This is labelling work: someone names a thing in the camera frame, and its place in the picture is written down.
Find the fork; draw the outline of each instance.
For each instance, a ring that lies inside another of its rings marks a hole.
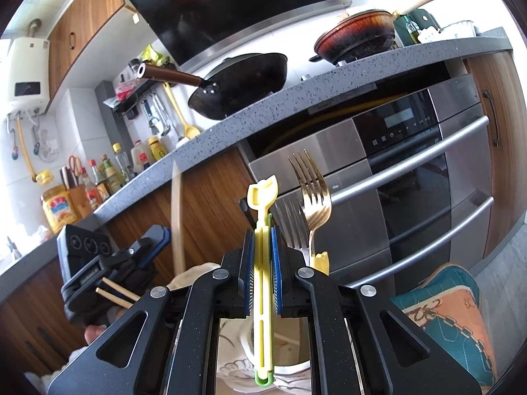
[[[278,202],[275,202],[275,209],[286,244],[290,248],[299,250],[304,256],[306,265],[309,265],[309,233],[307,221],[300,208],[300,203],[296,197],[294,199],[288,198],[281,200],[280,203],[279,205]]]
[[[317,257],[315,253],[315,231],[326,224],[331,216],[331,195],[316,163],[306,150],[304,153],[305,157],[302,154],[293,153],[294,162],[290,157],[288,159],[304,199],[303,211],[309,227],[309,265],[322,270],[318,268],[317,261],[321,261],[321,263],[327,261],[327,252],[319,254],[321,257]]]

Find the hand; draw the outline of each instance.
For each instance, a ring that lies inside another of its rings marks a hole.
[[[126,309],[123,308],[120,311],[117,312],[117,319],[126,312]],[[91,344],[97,337],[99,337],[104,330],[106,329],[106,326],[104,325],[88,325],[86,329],[84,330],[84,339],[86,340],[86,343],[89,345]]]

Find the oven control panel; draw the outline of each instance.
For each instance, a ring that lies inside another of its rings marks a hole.
[[[358,114],[353,121],[367,156],[438,123],[426,89]]]

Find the gray speckled countertop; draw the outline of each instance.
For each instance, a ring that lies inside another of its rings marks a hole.
[[[186,171],[280,120],[375,81],[449,59],[511,49],[504,30],[497,28],[480,37],[416,44],[336,67],[258,101],[205,130],[125,185],[80,225],[96,229],[170,181],[174,162]],[[54,238],[6,269],[0,275],[0,304],[56,256]]]

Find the frying pan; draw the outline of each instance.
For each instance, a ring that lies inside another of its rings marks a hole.
[[[205,78],[144,63],[138,70],[138,78],[196,86],[188,105],[212,120],[222,120],[269,93],[280,91],[286,77],[287,57],[279,53],[227,58]]]
[[[341,22],[322,34],[315,42],[317,56],[311,62],[323,59],[335,65],[350,62],[388,50],[395,40],[394,20],[434,0],[418,0],[414,4],[390,13],[386,10],[366,10]]]

